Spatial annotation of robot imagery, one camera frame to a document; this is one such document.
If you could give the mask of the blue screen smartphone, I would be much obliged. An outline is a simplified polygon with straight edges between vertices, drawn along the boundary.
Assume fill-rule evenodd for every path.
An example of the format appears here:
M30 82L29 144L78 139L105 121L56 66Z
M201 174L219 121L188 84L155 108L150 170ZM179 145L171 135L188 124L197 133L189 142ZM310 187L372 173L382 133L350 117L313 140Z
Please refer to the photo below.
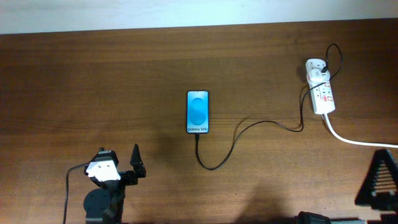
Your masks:
M193 90L187 92L187 133L205 134L209 125L209 92Z

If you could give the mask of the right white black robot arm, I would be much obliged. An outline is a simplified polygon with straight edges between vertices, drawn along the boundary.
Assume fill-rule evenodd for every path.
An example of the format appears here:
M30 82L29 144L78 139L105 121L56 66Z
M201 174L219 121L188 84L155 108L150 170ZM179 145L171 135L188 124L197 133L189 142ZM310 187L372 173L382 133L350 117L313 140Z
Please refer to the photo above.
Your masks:
M298 224L334 223L391 223L397 224L397 161L387 149L377 150L372 158L368 173L354 203L384 212L380 220L332 220L329 217L300 212L295 218Z

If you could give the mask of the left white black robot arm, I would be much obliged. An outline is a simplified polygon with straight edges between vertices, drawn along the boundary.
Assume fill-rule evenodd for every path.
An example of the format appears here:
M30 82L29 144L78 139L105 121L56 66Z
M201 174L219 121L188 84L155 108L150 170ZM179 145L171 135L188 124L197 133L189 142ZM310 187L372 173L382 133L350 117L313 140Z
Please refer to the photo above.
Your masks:
M103 148L85 166L84 173L97 185L83 202L86 223L121 223L126 187L138 184L146 176L139 146L134 145L130 165L133 170L118 171L116 153Z

